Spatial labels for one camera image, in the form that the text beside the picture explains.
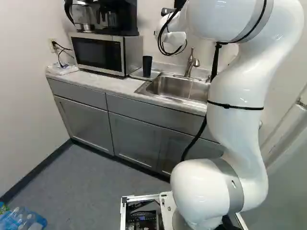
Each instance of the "black baseboard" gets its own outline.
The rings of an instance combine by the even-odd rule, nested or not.
[[[72,141],[73,141],[73,143],[75,145],[78,145],[79,147],[81,147],[83,149],[89,150],[91,152],[94,152],[94,153],[102,156],[102,157],[106,157],[106,158],[111,159],[113,161],[116,161],[116,162],[119,162],[121,164],[124,164],[124,165],[126,165],[126,166],[128,166],[130,168],[136,169],[136,170],[138,170],[138,171],[140,171],[142,173],[145,173],[147,175],[155,177],[155,178],[157,178],[159,180],[162,180],[162,181],[170,183],[170,177],[169,176],[161,175],[161,174],[159,174],[157,172],[154,172],[154,171],[151,171],[149,169],[143,168],[143,167],[139,166],[138,164],[132,163],[130,161],[127,161],[125,159],[119,158],[117,156],[111,156],[110,154],[107,154],[107,153],[105,153],[105,152],[103,152],[101,150],[95,149],[93,147],[87,146],[87,145],[85,145],[83,143],[80,143],[80,142],[78,142],[76,140],[72,140]]]
[[[67,140],[59,148],[57,148],[51,155],[44,159],[38,166],[30,171],[23,179],[15,184],[9,191],[7,191],[0,201],[5,204],[9,203],[14,196],[16,196],[21,190],[23,190],[37,175],[39,175],[47,166],[49,166],[57,157],[59,157],[66,149],[72,145],[72,140]]]

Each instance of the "stainless steel sink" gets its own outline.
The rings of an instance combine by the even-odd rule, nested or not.
[[[135,92],[156,98],[172,100],[177,103],[206,104],[210,84],[204,80],[182,78],[162,74],[152,82],[145,82]]]

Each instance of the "black cup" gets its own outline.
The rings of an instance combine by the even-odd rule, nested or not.
[[[150,77],[152,73],[152,56],[143,56],[143,77]]]

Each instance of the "cabinet door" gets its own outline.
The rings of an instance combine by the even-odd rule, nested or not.
[[[164,129],[158,171],[170,175],[173,168],[180,162],[184,149],[192,139],[193,137],[190,135]],[[188,152],[186,160],[219,158],[223,151],[222,145],[200,138]]]
[[[161,145],[161,128],[109,113],[115,155],[156,170]]]
[[[70,137],[114,155],[107,111],[54,96]]]

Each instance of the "white robotic arm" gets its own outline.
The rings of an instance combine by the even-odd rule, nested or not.
[[[169,17],[161,20],[156,38]],[[208,98],[208,127],[225,146],[224,155],[184,161],[171,174],[177,208],[192,229],[214,229],[223,215],[250,210],[266,198],[260,115],[270,81],[303,26],[298,0],[188,0],[163,30],[161,40],[175,47],[184,44],[187,29],[204,39],[239,43],[238,56],[212,81]]]

